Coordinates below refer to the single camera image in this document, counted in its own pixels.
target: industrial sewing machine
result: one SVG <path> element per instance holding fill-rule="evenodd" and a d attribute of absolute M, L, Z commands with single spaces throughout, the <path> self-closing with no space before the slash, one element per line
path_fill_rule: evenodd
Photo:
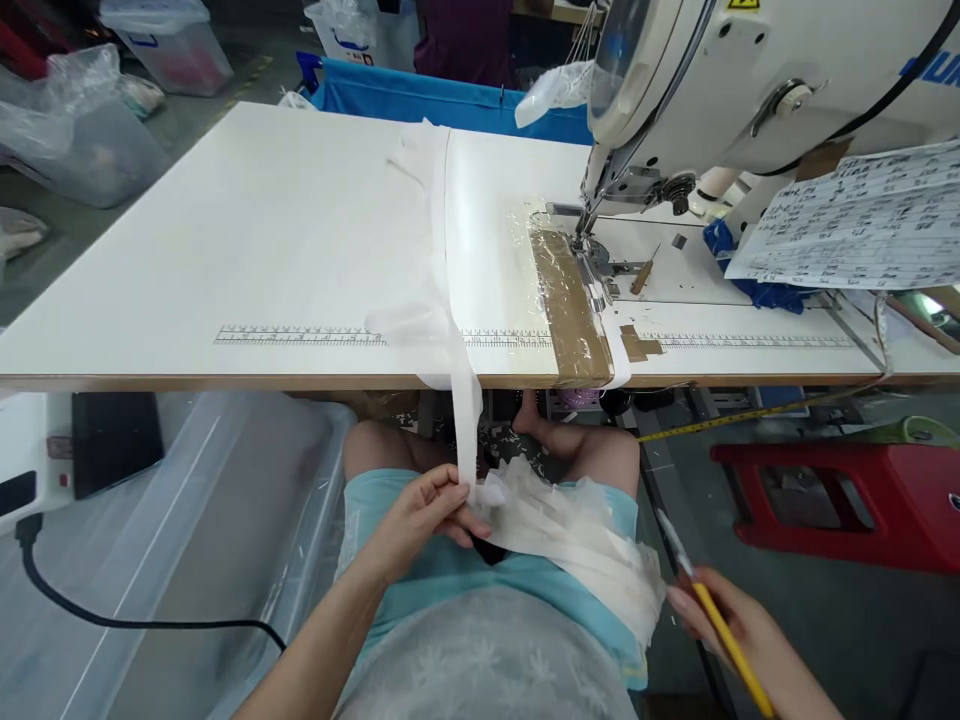
<path fill-rule="evenodd" d="M 661 202 L 687 212 L 713 167 L 766 178 L 733 208 L 735 242 L 801 158 L 940 142 L 960 131 L 960 0 L 614 0 L 597 51 L 588 120 L 595 145 L 570 245 L 610 303 L 598 217 Z"/>

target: yellow pencil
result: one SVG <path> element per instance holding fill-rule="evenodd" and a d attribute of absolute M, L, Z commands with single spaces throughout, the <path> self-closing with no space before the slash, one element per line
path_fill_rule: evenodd
<path fill-rule="evenodd" d="M 697 593 L 697 597 L 700 598 L 700 604 L 703 605 L 703 609 L 707 611 L 707 617 L 710 618 L 710 622 L 713 624 L 713 627 L 716 628 L 717 635 L 720 636 L 720 641 L 727 649 L 727 653 L 729 653 L 730 659 L 736 666 L 737 672 L 740 673 L 740 677 L 743 678 L 747 690 L 749 690 L 753 696 L 753 701 L 757 704 L 757 707 L 760 708 L 760 713 L 765 718 L 772 718 L 774 714 L 773 706 L 770 704 L 770 698 L 767 697 L 763 688 L 760 687 L 760 681 L 757 680 L 753 668 L 750 667 L 750 663 L 747 662 L 747 658 L 744 657 L 743 651 L 740 649 L 737 641 L 734 640 L 733 633 L 730 632 L 730 626 L 727 625 L 727 621 L 724 620 L 723 615 L 720 614 L 717 604 L 713 602 L 713 597 L 710 595 L 710 591 L 707 590 L 707 586 L 701 582 L 694 581 L 693 590 Z"/>
<path fill-rule="evenodd" d="M 687 551 L 683 549 L 683 544 L 680 542 L 680 536 L 677 535 L 677 531 L 673 527 L 673 523 L 670 522 L 666 513 L 664 513 L 660 508 L 657 508 L 657 517 L 660 519 L 660 524 L 663 526 L 663 530 L 667 535 L 667 539 L 673 546 L 673 551 L 677 555 L 677 562 L 679 563 L 680 567 L 686 571 L 687 575 L 690 576 L 690 581 L 693 583 L 693 591 L 697 594 L 697 598 L 699 598 L 700 604 L 703 605 L 703 609 L 706 610 L 707 617 L 710 619 L 710 624 L 716 628 L 717 635 L 720 636 L 720 641 L 727 649 L 727 653 L 730 655 L 730 659 L 733 661 L 734 667 L 737 668 L 737 672 L 740 673 L 740 677 L 743 678 L 743 682 L 747 686 L 747 690 L 749 690 L 750 694 L 753 696 L 753 701 L 757 704 L 757 707 L 760 708 L 760 713 L 765 718 L 773 718 L 773 705 L 770 704 L 770 698 L 767 697 L 767 694 L 763 691 L 763 688 L 760 687 L 760 682 L 757 680 L 756 673 L 754 673 L 753 668 L 750 667 L 750 663 L 747 661 L 743 651 L 740 649 L 740 645 L 738 645 L 737 641 L 734 639 L 733 633 L 730 632 L 730 626 L 727 625 L 727 621 L 724 620 L 723 615 L 720 614 L 720 610 L 717 608 L 717 604 L 713 601 L 713 596 L 710 595 L 710 591 L 707 589 L 707 586 L 702 582 L 697 581 L 697 573 L 693 569 L 693 563 L 690 562 L 690 558 L 687 556 Z"/>

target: floor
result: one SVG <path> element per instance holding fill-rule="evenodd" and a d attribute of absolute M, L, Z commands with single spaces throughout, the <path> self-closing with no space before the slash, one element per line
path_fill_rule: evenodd
<path fill-rule="evenodd" d="M 871 423 L 925 415 L 960 428 L 956 393 L 875 395 L 860 405 Z M 691 418 L 678 403 L 658 411 L 657 420 L 669 428 Z M 658 490 L 692 560 L 713 565 L 773 614 L 847 720 L 901 717 L 921 659 L 938 651 L 945 655 L 927 669 L 924 696 L 955 703 L 960 625 L 950 619 L 960 607 L 960 578 L 771 552 L 736 537 L 736 504 L 725 473 L 708 452 L 715 444 L 756 442 L 766 430 L 761 421 L 666 441 L 677 484 L 661 482 Z M 660 629 L 667 628 L 661 622 Z M 651 652 L 658 651 L 657 640 Z M 940 667 L 950 668 L 953 680 Z M 673 663 L 659 671 L 652 659 L 651 688 L 672 679 L 676 668 Z M 759 717 L 739 681 L 725 675 L 738 716 Z"/>
<path fill-rule="evenodd" d="M 319 49 L 315 39 L 294 28 L 285 34 L 274 32 L 266 41 L 254 39 L 258 32 L 219 34 L 236 73 L 228 87 L 212 99 L 168 97 L 166 108 L 148 123 L 175 158 L 189 150 L 230 100 L 277 102 L 281 86 L 289 89 L 298 82 L 294 51 Z M 255 78 L 248 83 L 251 76 Z M 0 326 L 12 322 L 130 204 L 93 210 L 2 169 L 0 197 L 5 205 L 37 215 L 52 229 L 48 240 L 6 268 L 0 284 Z M 874 423 L 919 414 L 960 428 L 957 394 L 877 396 L 862 404 Z M 638 420 L 660 427 L 690 421 L 689 408 L 682 402 Z M 960 656 L 960 624 L 950 622 L 960 607 L 960 580 L 742 544 L 732 531 L 736 506 L 726 477 L 709 460 L 708 450 L 716 443 L 751 441 L 758 434 L 769 439 L 771 432 L 784 432 L 783 424 L 729 426 L 649 444 L 639 539 L 657 550 L 669 577 L 672 558 L 652 513 L 654 502 L 665 504 L 693 560 L 714 565 L 766 605 L 848 720 L 899 717 L 924 653 L 940 650 Z M 663 611 L 648 661 L 651 692 L 690 695 L 709 694 L 712 689 L 739 717 L 757 716 L 739 680 L 724 675 L 716 661 L 686 637 L 669 608 Z M 956 672 L 938 675 L 936 669 L 928 675 L 957 677 Z M 726 682 L 717 682 L 721 677 Z M 953 690 L 952 683 L 928 682 L 926 675 L 921 684 L 932 687 L 924 692 L 934 697 L 946 697 Z"/>
<path fill-rule="evenodd" d="M 316 36 L 301 34 L 295 25 L 288 31 L 272 31 L 267 39 L 261 32 L 245 29 L 218 29 L 217 34 L 234 69 L 227 86 L 213 98 L 168 95 L 165 107 L 146 123 L 174 160 L 193 147 L 228 102 L 276 104 L 281 87 L 295 89 L 300 81 L 297 50 L 322 52 Z M 124 63 L 123 70 L 145 72 L 135 62 Z M 90 208 L 48 192 L 8 167 L 0 167 L 0 198 L 5 206 L 37 216 L 51 231 L 48 239 L 2 268 L 0 327 L 13 322 L 136 201 L 133 198 L 108 210 Z"/>

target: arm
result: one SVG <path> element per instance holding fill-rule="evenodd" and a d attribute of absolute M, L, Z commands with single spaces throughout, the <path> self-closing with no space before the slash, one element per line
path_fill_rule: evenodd
<path fill-rule="evenodd" d="M 318 720 L 336 709 L 391 583 L 403 577 L 435 532 L 472 547 L 490 527 L 463 504 L 469 487 L 441 465 L 411 482 L 357 557 L 310 614 L 293 644 L 246 699 L 235 720 Z"/>
<path fill-rule="evenodd" d="M 797 655 L 764 607 L 712 568 L 697 568 L 699 581 L 710 589 L 730 632 L 750 662 L 757 679 L 782 720 L 843 720 L 840 711 Z M 690 589 L 672 587 L 670 605 L 684 629 L 733 669 L 723 643 Z"/>

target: white fabric strip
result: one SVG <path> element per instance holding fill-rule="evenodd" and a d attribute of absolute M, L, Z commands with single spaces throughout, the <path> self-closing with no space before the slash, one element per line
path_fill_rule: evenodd
<path fill-rule="evenodd" d="M 613 378 L 601 390 L 616 390 L 632 376 L 630 371 L 630 357 L 623 346 L 620 337 L 620 321 L 613 314 L 613 308 L 607 306 L 600 313 L 600 325 L 607 336 L 607 346 L 610 348 L 610 359 L 613 361 Z"/>
<path fill-rule="evenodd" d="M 477 423 L 483 400 L 450 309 L 445 191 L 449 139 L 450 128 L 427 121 L 411 124 L 401 131 L 400 147 L 387 160 L 423 190 L 423 202 L 411 209 L 409 218 L 397 222 L 414 235 L 410 252 L 423 258 L 423 278 L 411 282 L 411 297 L 398 299 L 392 308 L 367 318 L 367 327 L 403 351 L 424 384 L 452 392 L 457 469 L 461 482 L 470 484 L 470 502 L 477 503 L 482 501 L 476 482 Z"/>
<path fill-rule="evenodd" d="M 558 489 L 522 457 L 501 464 L 486 485 L 499 487 L 505 499 L 488 512 L 490 542 L 566 570 L 646 649 L 666 595 L 660 563 L 653 550 L 615 532 L 603 489 L 588 478 L 574 489 Z"/>

